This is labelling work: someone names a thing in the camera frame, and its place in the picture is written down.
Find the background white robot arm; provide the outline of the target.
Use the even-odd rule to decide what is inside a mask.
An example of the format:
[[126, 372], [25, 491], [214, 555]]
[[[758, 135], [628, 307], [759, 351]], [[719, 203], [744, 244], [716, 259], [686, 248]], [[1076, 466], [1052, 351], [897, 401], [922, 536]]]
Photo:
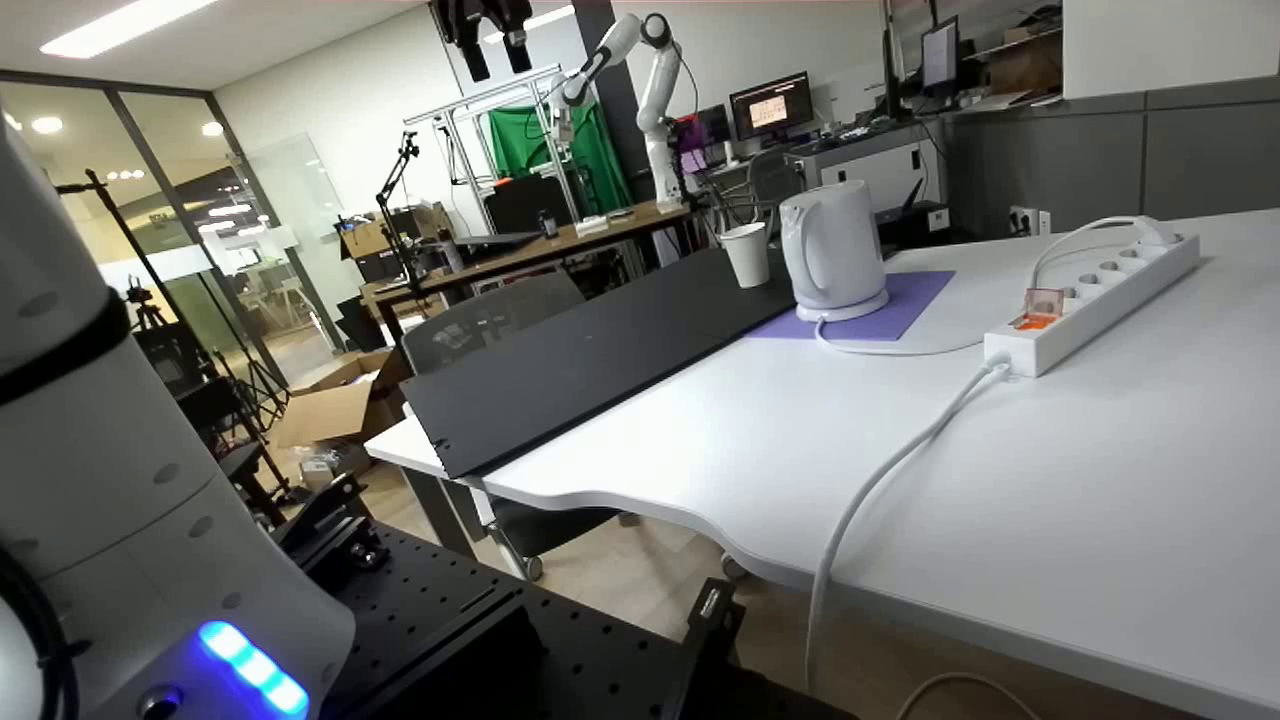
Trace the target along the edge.
[[590, 59], [562, 81], [562, 100], [579, 103], [600, 70], [619, 67], [635, 48], [650, 51], [650, 76], [635, 103], [635, 131], [645, 135], [645, 157], [652, 172], [652, 195], [661, 208], [678, 208], [686, 200], [669, 103], [678, 95], [678, 76], [686, 64], [686, 48], [671, 36], [664, 12], [628, 12], [619, 15], [590, 51]]

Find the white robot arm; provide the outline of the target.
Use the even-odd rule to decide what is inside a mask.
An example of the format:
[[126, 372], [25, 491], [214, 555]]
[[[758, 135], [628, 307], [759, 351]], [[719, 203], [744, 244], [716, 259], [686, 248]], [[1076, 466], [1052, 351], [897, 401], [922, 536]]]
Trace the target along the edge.
[[6, 604], [54, 720], [322, 720], [353, 612], [289, 561], [0, 131]]

